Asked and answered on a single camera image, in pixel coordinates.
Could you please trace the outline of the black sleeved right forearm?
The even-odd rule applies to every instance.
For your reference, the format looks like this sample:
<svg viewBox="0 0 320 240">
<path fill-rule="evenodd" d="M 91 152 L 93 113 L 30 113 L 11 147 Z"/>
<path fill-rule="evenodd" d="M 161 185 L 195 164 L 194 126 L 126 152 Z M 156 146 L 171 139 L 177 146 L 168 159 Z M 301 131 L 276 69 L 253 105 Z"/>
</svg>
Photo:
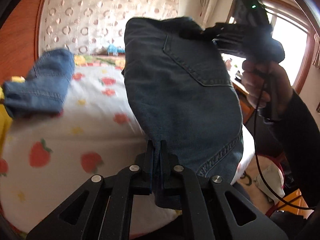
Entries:
<svg viewBox="0 0 320 240">
<path fill-rule="evenodd" d="M 319 129 L 303 100 L 293 92 L 279 120 L 264 123 L 281 144 L 292 177 L 309 207 L 319 204 Z"/>
</svg>

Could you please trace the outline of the right hand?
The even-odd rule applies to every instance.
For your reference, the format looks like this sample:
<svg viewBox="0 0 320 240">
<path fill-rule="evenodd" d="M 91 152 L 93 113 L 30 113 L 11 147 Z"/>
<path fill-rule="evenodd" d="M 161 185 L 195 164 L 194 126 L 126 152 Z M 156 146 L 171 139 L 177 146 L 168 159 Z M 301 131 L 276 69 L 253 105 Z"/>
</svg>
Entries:
<svg viewBox="0 0 320 240">
<path fill-rule="evenodd" d="M 254 108 L 264 108 L 268 102 L 272 102 L 273 99 L 270 94 L 266 91 L 262 92 L 260 102 L 258 104 L 258 99 L 263 88 L 264 79 L 260 77 L 256 71 L 261 73 L 267 73 L 272 75 L 276 80 L 278 101 L 277 101 L 277 112 L 279 115 L 282 115 L 292 96 L 293 89 L 291 87 L 289 78 L 285 69 L 277 64 L 276 62 L 271 61 L 270 63 L 254 63 L 253 61 L 245 60 L 242 63 L 243 78 L 242 84 L 245 89 L 248 91 L 247 100 Z"/>
</svg>

